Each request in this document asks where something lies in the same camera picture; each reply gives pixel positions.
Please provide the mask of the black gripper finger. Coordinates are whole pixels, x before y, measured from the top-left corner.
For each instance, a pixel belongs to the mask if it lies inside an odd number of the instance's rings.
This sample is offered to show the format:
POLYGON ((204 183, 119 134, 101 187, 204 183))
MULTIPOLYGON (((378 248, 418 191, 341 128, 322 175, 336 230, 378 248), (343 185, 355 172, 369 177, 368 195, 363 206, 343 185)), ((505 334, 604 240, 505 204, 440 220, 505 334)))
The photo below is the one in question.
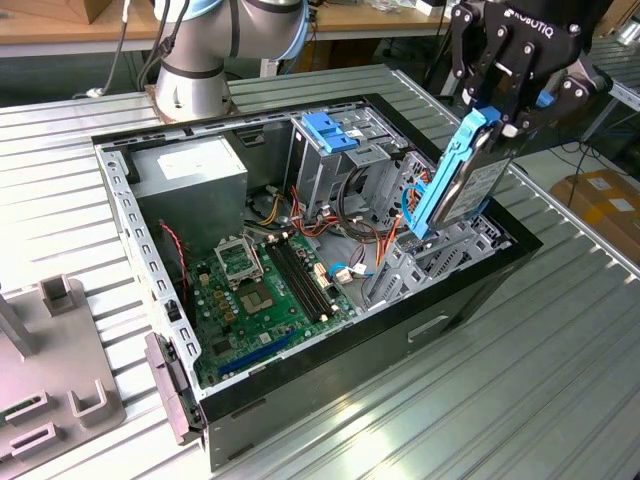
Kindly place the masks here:
POLYGON ((541 90, 532 106, 524 107, 515 117, 517 130, 533 132, 561 120, 582 108, 594 96, 607 94, 613 80, 604 72, 593 78, 567 75, 553 91, 541 90))
POLYGON ((493 106, 513 122, 535 101, 540 76, 539 2, 459 2, 450 23, 451 73, 464 84, 465 101, 493 106))

